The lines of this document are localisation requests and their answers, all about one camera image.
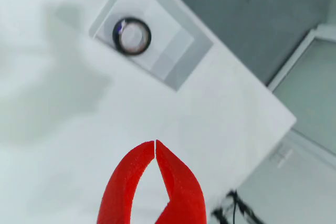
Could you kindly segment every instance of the white table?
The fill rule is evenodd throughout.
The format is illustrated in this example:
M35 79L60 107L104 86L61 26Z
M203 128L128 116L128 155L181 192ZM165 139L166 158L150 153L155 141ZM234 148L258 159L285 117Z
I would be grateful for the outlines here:
M78 32L105 0L73 0L77 30L54 15L62 1L0 0L1 223L95 223L118 162L154 139L193 171L209 213L294 124L192 13L214 46L175 92ZM154 223L167 202L152 162L132 223Z

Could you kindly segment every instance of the ring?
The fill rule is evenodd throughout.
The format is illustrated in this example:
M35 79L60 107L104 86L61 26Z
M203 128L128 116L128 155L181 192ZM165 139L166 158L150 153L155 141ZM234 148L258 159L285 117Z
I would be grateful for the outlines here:
M134 17L125 17L114 26L112 39L119 52L134 56L148 49L152 34L144 21Z

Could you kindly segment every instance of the metal ring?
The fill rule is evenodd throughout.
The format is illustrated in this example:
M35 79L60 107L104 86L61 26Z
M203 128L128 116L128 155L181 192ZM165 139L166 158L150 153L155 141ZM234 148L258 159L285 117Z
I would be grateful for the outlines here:
M122 41L122 35L126 34L124 33L125 31L131 29L130 25L133 27L133 29L138 29L138 33L141 33L140 44L133 48L127 48L127 46L125 46ZM134 56L140 55L148 49L152 40L152 34L148 25L144 21L134 17L125 17L119 20L114 26L112 39L116 45L116 49L119 52L124 55Z

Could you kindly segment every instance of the cable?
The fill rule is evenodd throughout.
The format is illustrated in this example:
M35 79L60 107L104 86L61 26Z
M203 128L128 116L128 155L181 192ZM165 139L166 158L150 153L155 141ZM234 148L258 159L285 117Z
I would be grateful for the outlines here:
M236 223L236 207L237 207L237 202L234 202L234 206L233 206L233 217L232 217L232 223L235 224Z
M211 215L214 216L219 221L219 224L229 224L229 222L223 215L222 207L216 208L215 210L213 210Z

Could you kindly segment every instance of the gray floor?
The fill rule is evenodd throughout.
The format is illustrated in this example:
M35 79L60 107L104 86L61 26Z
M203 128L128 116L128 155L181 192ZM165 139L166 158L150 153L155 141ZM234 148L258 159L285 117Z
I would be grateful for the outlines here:
M183 0L267 84L331 0Z

